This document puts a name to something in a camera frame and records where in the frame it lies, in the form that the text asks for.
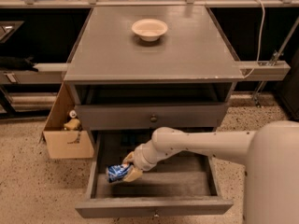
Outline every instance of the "drawer handle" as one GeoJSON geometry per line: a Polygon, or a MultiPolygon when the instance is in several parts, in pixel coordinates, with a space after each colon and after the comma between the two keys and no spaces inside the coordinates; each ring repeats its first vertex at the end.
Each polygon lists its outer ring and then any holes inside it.
{"type": "Polygon", "coordinates": [[[155,115],[152,115],[152,116],[150,117],[150,122],[155,123],[155,122],[157,122],[157,121],[158,121],[158,118],[157,118],[155,115]]]}

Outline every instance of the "robotic arm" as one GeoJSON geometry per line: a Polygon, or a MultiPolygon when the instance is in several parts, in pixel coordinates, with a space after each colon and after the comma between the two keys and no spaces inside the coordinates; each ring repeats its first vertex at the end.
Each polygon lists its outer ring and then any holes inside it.
{"type": "Polygon", "coordinates": [[[184,133],[161,128],[124,160],[134,167],[124,181],[137,179],[182,150],[245,164],[244,223],[299,223],[298,123],[278,121],[258,132],[184,133]]]}

